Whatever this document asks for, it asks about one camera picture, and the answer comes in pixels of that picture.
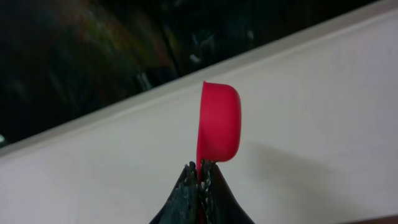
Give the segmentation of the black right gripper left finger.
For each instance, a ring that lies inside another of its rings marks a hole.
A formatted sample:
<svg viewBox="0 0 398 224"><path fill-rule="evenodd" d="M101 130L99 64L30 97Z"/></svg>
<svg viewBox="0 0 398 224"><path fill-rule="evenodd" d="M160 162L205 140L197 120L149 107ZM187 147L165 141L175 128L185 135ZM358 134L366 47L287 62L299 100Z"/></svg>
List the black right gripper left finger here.
<svg viewBox="0 0 398 224"><path fill-rule="evenodd" d="M150 224L196 224L199 186L194 162L185 164L167 201Z"/></svg>

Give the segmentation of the red measuring scoop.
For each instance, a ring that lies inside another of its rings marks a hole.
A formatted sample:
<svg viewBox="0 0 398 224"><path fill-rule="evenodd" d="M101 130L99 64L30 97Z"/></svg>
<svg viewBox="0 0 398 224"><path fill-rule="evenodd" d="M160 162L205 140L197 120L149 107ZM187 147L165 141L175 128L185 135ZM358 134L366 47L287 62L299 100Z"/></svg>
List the red measuring scoop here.
<svg viewBox="0 0 398 224"><path fill-rule="evenodd" d="M201 161L227 162L239 149L241 137L241 102L231 86L204 82L201 92L197 141L197 174L202 187ZM205 223L201 203L201 222Z"/></svg>

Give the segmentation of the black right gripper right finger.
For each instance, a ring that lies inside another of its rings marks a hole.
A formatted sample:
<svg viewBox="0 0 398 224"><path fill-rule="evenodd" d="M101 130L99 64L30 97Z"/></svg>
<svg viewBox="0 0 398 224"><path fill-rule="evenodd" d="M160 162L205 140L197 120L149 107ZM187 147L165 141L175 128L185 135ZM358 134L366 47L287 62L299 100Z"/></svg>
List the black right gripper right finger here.
<svg viewBox="0 0 398 224"><path fill-rule="evenodd" d="M202 160L201 177L204 182L201 202L205 223L254 224L235 199L216 162Z"/></svg>

